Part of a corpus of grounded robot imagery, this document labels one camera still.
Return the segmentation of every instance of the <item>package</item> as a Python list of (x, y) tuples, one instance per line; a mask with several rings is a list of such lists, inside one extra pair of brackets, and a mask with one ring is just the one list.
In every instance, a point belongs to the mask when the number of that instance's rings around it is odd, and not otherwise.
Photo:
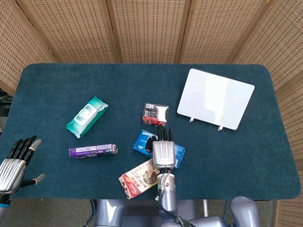
[(159, 170), (153, 165), (152, 159), (119, 177), (126, 197), (131, 199), (157, 184)]
[(83, 157), (94, 157), (99, 155), (110, 155), (116, 154), (118, 148), (115, 144), (105, 144), (97, 146), (89, 146), (82, 148), (70, 148), (70, 157), (73, 158), (83, 158)]
[[(137, 141), (134, 144), (133, 149), (141, 152), (142, 154), (147, 155), (148, 157), (152, 157), (152, 153), (145, 149), (145, 145), (147, 143), (148, 138), (152, 137), (152, 136), (156, 136), (156, 135), (154, 135), (148, 131), (141, 130), (141, 132), (137, 138)], [(183, 146), (175, 144), (175, 154), (176, 154), (175, 168), (178, 169), (180, 167), (184, 153), (185, 153), (185, 148)]]
[(97, 97), (94, 97), (66, 125), (66, 129), (74, 133), (77, 138), (84, 136), (94, 123), (104, 114), (107, 108), (107, 104), (103, 103)]
[(167, 105), (145, 103), (142, 119), (145, 124), (165, 126), (169, 116)]

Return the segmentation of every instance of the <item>white board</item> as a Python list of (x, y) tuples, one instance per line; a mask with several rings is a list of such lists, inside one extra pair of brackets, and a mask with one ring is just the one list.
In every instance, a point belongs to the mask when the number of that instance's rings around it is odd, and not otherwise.
[(190, 69), (177, 113), (236, 130), (255, 86)]

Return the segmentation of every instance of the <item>candy bar wrapper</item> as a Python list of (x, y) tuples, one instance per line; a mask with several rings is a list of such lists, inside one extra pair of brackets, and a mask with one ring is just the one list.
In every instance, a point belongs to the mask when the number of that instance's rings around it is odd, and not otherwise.
[(72, 158), (94, 157), (99, 155), (116, 154), (118, 148), (115, 144), (105, 144), (97, 146), (89, 146), (82, 148), (70, 148), (69, 153)]
[(119, 177), (126, 197), (131, 199), (157, 184), (159, 170), (150, 159)]

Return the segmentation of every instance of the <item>robot finger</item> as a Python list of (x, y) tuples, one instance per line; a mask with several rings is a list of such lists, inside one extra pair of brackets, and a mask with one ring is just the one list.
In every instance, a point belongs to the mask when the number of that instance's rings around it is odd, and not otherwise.
[(23, 180), (21, 182), (20, 188), (27, 187), (33, 184), (40, 183), (45, 178), (45, 174), (40, 174), (38, 177), (33, 178), (31, 180)]
[(174, 141), (174, 137), (172, 135), (172, 130), (169, 129), (169, 141)]
[(23, 141), (19, 144), (19, 146), (17, 147), (17, 150), (16, 150), (16, 152), (15, 152), (13, 158), (19, 158), (19, 155), (20, 155), (20, 153), (21, 153), (21, 151), (22, 151), (24, 145), (27, 143), (28, 140), (29, 140), (29, 138), (23, 140)]
[(32, 145), (33, 141), (37, 138), (37, 136), (32, 136), (23, 146), (22, 150), (19, 154), (19, 159), (24, 159), (26, 153), (28, 152), (28, 148)]
[(30, 159), (32, 158), (35, 150), (37, 149), (37, 147), (40, 145), (40, 143), (42, 142), (42, 140), (37, 139), (31, 146), (30, 148), (27, 150), (27, 153), (25, 154), (24, 160), (27, 162), (26, 166), (28, 165)]
[(152, 152), (152, 138), (151, 137), (149, 137), (146, 142), (145, 150), (148, 152)]
[(14, 145), (13, 147), (11, 148), (10, 152), (9, 152), (9, 155), (8, 155), (8, 158), (12, 158), (16, 151), (17, 151), (17, 148), (18, 146), (20, 145), (20, 143), (22, 142), (23, 140), (18, 140)]
[(163, 140), (164, 140), (164, 141), (167, 141), (167, 140), (168, 140), (166, 128), (163, 128)]
[(161, 126), (157, 126), (158, 127), (158, 141), (162, 140), (162, 131), (161, 131)]

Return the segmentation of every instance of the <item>green wet wipes pack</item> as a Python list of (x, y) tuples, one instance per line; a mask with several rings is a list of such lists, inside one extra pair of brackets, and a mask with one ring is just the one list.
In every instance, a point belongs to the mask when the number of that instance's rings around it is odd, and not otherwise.
[(66, 129), (76, 135), (83, 137), (94, 123), (104, 114), (108, 105), (97, 97), (93, 97), (79, 113), (66, 125)]

